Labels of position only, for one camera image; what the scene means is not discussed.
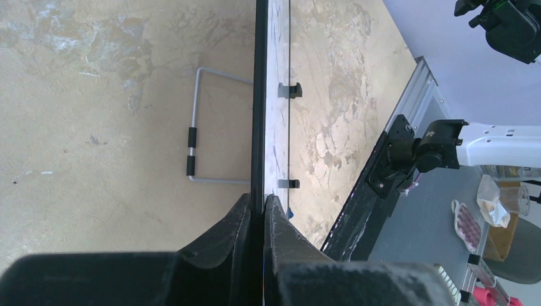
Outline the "white whiteboard with black frame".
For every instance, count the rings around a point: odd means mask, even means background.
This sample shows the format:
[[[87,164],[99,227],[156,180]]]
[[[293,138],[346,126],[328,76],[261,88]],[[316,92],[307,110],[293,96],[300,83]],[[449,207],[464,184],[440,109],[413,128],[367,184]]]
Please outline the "white whiteboard with black frame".
[[[257,1],[253,74],[251,197],[263,210],[268,196],[277,196],[283,212],[289,207],[291,100],[302,96],[291,81],[291,2]]]

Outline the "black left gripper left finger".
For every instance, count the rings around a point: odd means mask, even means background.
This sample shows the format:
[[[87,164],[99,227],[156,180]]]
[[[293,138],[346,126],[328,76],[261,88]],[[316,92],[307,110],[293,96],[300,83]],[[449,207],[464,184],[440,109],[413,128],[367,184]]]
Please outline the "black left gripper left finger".
[[[175,252],[35,254],[1,276],[2,305],[248,305],[249,195]]]

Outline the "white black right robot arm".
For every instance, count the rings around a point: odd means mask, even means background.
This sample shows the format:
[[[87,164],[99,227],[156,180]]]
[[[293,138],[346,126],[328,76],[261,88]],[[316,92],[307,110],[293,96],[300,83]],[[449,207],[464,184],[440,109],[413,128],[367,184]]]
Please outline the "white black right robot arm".
[[[540,1],[456,1],[454,16],[481,7],[468,25],[481,26],[489,46],[532,64],[540,55]],[[540,127],[505,127],[441,119],[419,138],[403,114],[383,132],[361,177],[381,198],[410,183],[415,171],[462,166],[540,167]]]

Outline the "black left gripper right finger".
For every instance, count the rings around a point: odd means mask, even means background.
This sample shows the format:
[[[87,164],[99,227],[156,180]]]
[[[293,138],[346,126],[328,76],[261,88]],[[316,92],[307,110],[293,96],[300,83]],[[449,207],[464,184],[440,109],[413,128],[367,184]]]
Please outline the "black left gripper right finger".
[[[453,305],[442,277],[420,263],[337,262],[287,219],[278,196],[265,203],[265,305]]]

